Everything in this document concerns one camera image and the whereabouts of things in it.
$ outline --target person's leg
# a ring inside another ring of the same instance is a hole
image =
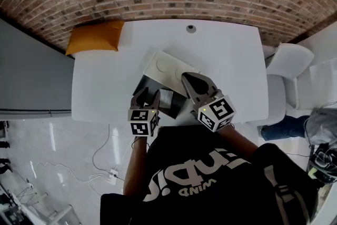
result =
[[[290,137],[304,138],[304,122],[308,118],[309,115],[304,115],[299,118],[293,118],[286,115],[279,123],[264,126],[261,130],[261,136],[266,141],[286,139]]]
[[[10,163],[11,161],[9,159],[0,159],[0,164],[6,164]]]
[[[0,167],[0,174],[5,173],[7,170],[10,170],[11,172],[13,172],[12,168],[8,164],[6,164],[5,166]]]
[[[8,142],[0,141],[0,148],[9,148],[11,147]]]

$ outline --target black and white marker cube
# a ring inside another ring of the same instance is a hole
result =
[[[130,109],[127,119],[131,124],[133,135],[153,136],[154,129],[158,125],[158,110]]]
[[[198,120],[215,132],[231,123],[236,110],[228,96],[199,108]]]

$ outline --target white floor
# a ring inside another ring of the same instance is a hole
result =
[[[8,157],[13,169],[34,185],[34,191],[38,194],[48,193],[34,207],[47,216],[71,204],[74,211],[67,214],[59,224],[99,224],[100,194],[122,193],[123,188],[122,180],[118,179],[116,185],[111,184],[107,173],[92,164],[94,152],[108,137],[108,125],[77,122],[71,118],[20,120],[10,121],[9,124],[8,141],[11,148],[1,149],[0,157]],[[237,124],[236,129],[254,143],[264,143],[255,127]],[[117,167],[118,177],[123,179],[131,156],[132,137],[128,126],[111,126],[110,135],[106,146],[95,156],[95,164],[107,171]],[[275,143],[286,153],[309,155],[308,144],[304,139],[278,140]],[[306,168],[308,158],[297,155],[290,157],[299,166]],[[64,166],[69,167],[78,180]],[[26,183],[15,172],[7,171],[0,175],[0,181],[14,194],[19,194],[26,187]]]

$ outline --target orange cushion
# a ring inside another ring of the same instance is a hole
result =
[[[90,50],[118,52],[124,21],[111,21],[97,25],[85,25],[73,29],[66,55]]]

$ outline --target white table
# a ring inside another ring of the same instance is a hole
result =
[[[196,32],[186,31],[194,25]],[[268,117],[266,71],[256,27],[199,20],[126,22],[118,52],[76,54],[72,118],[85,122],[126,123],[132,94],[157,49],[210,77],[236,108],[233,122]],[[159,125],[195,123],[186,102],[176,120],[160,113]]]

